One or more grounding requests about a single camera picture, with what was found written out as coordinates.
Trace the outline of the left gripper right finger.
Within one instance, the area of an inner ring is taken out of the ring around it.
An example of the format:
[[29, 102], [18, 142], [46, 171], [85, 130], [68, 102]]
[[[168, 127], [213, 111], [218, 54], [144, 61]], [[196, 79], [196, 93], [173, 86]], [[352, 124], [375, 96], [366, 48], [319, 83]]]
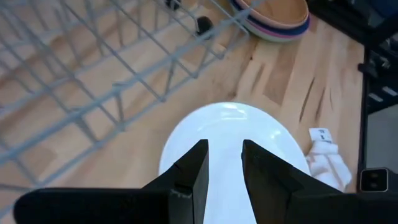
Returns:
[[386, 192], [346, 194], [252, 140], [241, 158], [258, 224], [398, 224], [398, 174], [389, 169]]

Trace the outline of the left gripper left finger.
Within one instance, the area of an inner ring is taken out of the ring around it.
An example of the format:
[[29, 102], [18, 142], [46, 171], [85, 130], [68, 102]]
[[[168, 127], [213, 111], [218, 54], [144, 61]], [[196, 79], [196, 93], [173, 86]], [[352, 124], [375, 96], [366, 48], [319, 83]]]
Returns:
[[208, 141], [140, 189], [42, 188], [14, 205], [16, 224], [203, 224]]

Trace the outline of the white red-striped dish towel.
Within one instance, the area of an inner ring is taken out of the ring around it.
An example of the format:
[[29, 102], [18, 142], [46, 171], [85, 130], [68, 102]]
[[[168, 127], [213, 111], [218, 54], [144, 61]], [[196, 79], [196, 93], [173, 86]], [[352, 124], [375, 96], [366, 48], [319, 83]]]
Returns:
[[305, 156], [312, 177], [344, 192], [352, 174], [339, 154], [339, 147], [327, 128], [308, 130], [312, 147]]

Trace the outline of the white plate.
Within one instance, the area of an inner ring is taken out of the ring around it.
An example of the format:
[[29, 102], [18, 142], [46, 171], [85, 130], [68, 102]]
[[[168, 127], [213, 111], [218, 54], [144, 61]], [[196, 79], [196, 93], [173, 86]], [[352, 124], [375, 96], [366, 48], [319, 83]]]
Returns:
[[159, 162], [164, 173], [199, 140], [208, 140], [209, 185], [203, 224], [256, 224], [243, 175], [249, 139], [308, 174], [305, 156], [288, 130], [266, 112], [242, 103], [203, 106], [178, 123]]

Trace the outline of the pink plate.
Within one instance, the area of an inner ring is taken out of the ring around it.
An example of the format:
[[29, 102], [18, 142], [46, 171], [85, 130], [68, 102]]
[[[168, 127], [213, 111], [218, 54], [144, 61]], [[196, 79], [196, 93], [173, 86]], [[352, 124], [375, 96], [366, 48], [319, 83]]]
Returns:
[[245, 27], [245, 26], [251, 26], [251, 27], [254, 27], [254, 28], [260, 30], [261, 32], [264, 32], [264, 33], [266, 33], [266, 34], [270, 34], [270, 35], [273, 35], [273, 36], [276, 36], [276, 37], [293, 37], [293, 36], [297, 36], [297, 35], [302, 35], [302, 36], [304, 35], [304, 33], [302, 33], [302, 34], [297, 34], [297, 35], [278, 34], [278, 33], [276, 33], [276, 32], [273, 32], [273, 31], [270, 31], [270, 30], [267, 30], [267, 29], [263, 29], [263, 28], [258, 27], [257, 25], [251, 24], [249, 21], [244, 21], [244, 22], [243, 22], [243, 26], [244, 26], [244, 27]]

